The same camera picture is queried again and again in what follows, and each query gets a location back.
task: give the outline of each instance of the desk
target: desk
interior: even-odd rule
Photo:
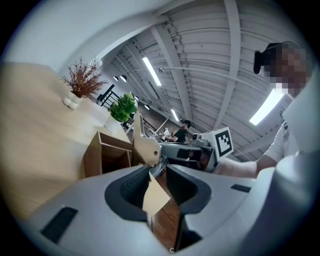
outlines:
[[[120,124],[114,133],[104,128],[106,108],[88,98],[76,110],[63,105],[69,89],[47,66],[2,64],[0,86],[0,185],[15,217],[26,219],[84,177],[82,157],[97,130],[130,143]]]

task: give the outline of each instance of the white vase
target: white vase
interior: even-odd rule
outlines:
[[[120,122],[114,119],[111,114],[109,114],[109,117],[107,118],[104,127],[109,130],[110,132],[114,132],[119,128]]]
[[[68,95],[63,99],[63,104],[68,106],[70,109],[75,110],[83,98],[79,98],[74,93],[69,91]]]

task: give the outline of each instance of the wooden shelf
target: wooden shelf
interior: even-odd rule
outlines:
[[[132,166],[132,144],[97,131],[83,156],[85,177]]]

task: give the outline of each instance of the ceiling beam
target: ceiling beam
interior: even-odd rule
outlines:
[[[116,68],[115,72],[113,70],[111,70],[111,68],[109,68],[108,71],[105,71],[105,73],[107,75],[110,75],[110,78],[112,78],[113,76],[118,76],[119,72],[120,72],[120,74],[125,74],[127,72],[125,70],[125,68],[118,62],[118,60],[116,58],[114,58],[112,60],[110,65],[113,65]],[[123,85],[126,87],[125,89],[126,89],[127,92],[131,91],[135,95],[142,96],[143,92],[141,92],[140,88],[136,85],[135,81],[132,79],[131,76],[129,76],[127,78],[127,82],[126,83],[123,82]]]
[[[224,77],[224,78],[228,78],[231,80],[235,80],[236,82],[239,82],[241,84],[247,85],[249,87],[251,87],[252,89],[265,94],[265,95],[269,95],[269,91],[266,91],[266,89],[261,89],[261,88],[257,88],[257,83],[249,83],[246,82],[244,80],[238,79],[237,77],[231,77],[228,74],[223,74],[220,72],[215,72],[215,71],[211,71],[211,70],[207,70],[207,69],[203,69],[203,68],[194,68],[194,67],[176,67],[176,66],[163,66],[163,65],[154,65],[155,69],[164,69],[164,70],[187,70],[187,71],[197,71],[197,72],[203,72],[203,73],[209,73],[209,74],[214,74],[214,75],[218,75],[220,77]],[[147,70],[146,68],[136,68],[136,71],[140,71],[140,70]]]
[[[152,93],[154,93],[154,91],[151,92],[149,90],[149,88],[147,88],[145,86],[143,81],[138,77],[138,75],[134,71],[133,67],[130,65],[128,60],[122,55],[122,53],[119,53],[118,55],[116,55],[115,58],[126,69],[126,71],[128,72],[128,75],[140,87],[140,89],[143,91],[143,93],[148,97],[148,100],[153,99],[154,95]]]
[[[230,44],[231,44],[231,58],[230,58],[230,69],[229,76],[237,78],[239,64],[240,64],[240,53],[241,53],[241,29],[239,12],[236,0],[224,0],[226,14],[228,16],[229,28],[230,28]],[[215,121],[213,129],[218,129],[222,119],[228,109],[231,101],[232,94],[234,92],[236,81],[229,79],[227,82],[224,99],[221,105],[220,113]]]
[[[172,41],[168,30],[165,29],[162,25],[157,25],[151,28],[151,32],[155,37],[169,67],[182,68],[175,44]],[[184,71],[182,69],[173,69],[170,71],[171,71],[176,89],[179,93],[184,115],[187,118],[191,119],[192,112],[191,112],[189,93],[188,93],[187,83],[185,80]]]
[[[122,47],[125,46],[127,41],[124,41],[123,43],[119,44],[117,47],[113,48],[111,51],[109,51],[106,55],[104,55],[101,60],[102,60],[102,65],[104,67],[107,67],[112,60],[116,57],[118,52],[122,49]]]
[[[145,69],[146,68],[146,64],[144,63],[144,61],[142,60],[143,58],[143,55],[139,52],[139,50],[137,49],[136,45],[137,45],[137,42],[135,40],[132,40],[130,41],[129,43],[127,43],[125,45],[126,49],[129,51],[129,53],[131,54],[131,56],[133,57],[133,59],[136,61],[136,63],[138,64],[138,66],[141,68],[141,69]],[[158,97],[160,98],[162,104],[167,108],[167,111],[170,112],[170,109],[171,109],[171,106],[164,94],[164,92],[159,88],[159,86],[157,85],[154,85],[154,80],[153,78],[151,77],[151,75],[149,74],[148,71],[146,71],[147,73],[147,77],[151,83],[151,86],[153,87],[153,89],[156,91],[156,94],[154,94],[154,97],[156,99],[158,99]],[[149,81],[147,80],[143,80],[143,83],[147,86],[147,87],[150,87],[150,84],[149,84]]]
[[[264,135],[263,137],[257,139],[256,141],[246,145],[244,147],[238,148],[240,152],[236,152],[233,155],[235,157],[240,156],[242,154],[250,153],[255,150],[259,150],[265,146],[270,145],[274,142],[275,136],[279,130],[280,126],[270,131],[268,134]]]
[[[166,12],[176,8],[176,7],[182,6],[184,4],[187,4],[187,3],[190,3],[190,2],[193,2],[193,1],[195,1],[195,0],[175,0],[175,1],[168,2],[164,6],[160,7],[159,9],[157,9],[153,13],[153,15],[158,17],[161,14],[164,14],[164,13],[166,13]]]

